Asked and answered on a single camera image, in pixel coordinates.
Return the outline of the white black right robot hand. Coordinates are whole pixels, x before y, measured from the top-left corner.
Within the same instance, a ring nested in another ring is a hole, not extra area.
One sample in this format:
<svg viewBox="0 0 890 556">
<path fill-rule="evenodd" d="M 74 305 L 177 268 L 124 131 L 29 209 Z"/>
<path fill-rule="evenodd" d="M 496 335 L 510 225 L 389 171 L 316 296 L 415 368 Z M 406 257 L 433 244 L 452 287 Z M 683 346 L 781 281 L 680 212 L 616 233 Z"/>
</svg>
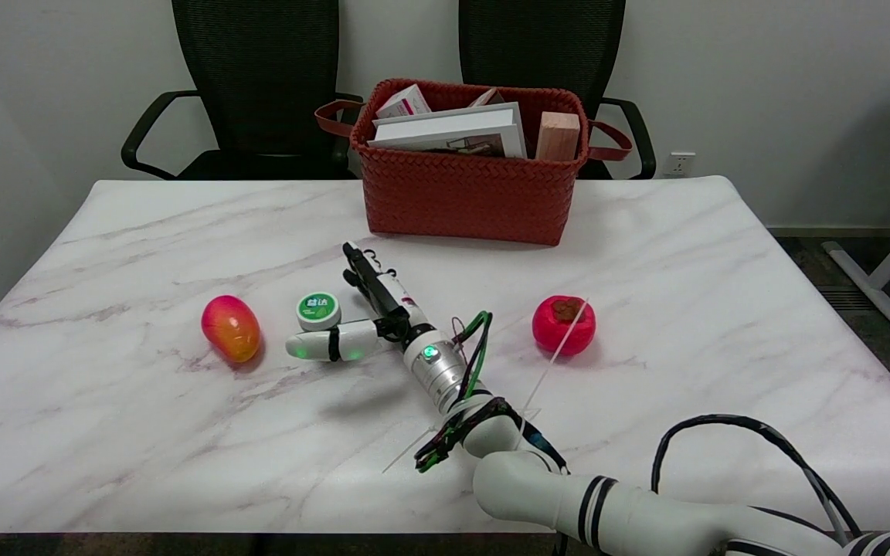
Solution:
<svg viewBox="0 0 890 556">
<path fill-rule="evenodd" d="M 382 268 L 375 251 L 353 242 L 344 242 L 342 251 L 348 263 L 343 278 L 369 302 L 375 319 L 294 334 L 285 342 L 287 354 L 311 361 L 355 361 L 376 352 L 382 341 L 403 351 L 420 339 L 428 344 L 447 341 L 400 284 L 395 269 Z"/>
</svg>

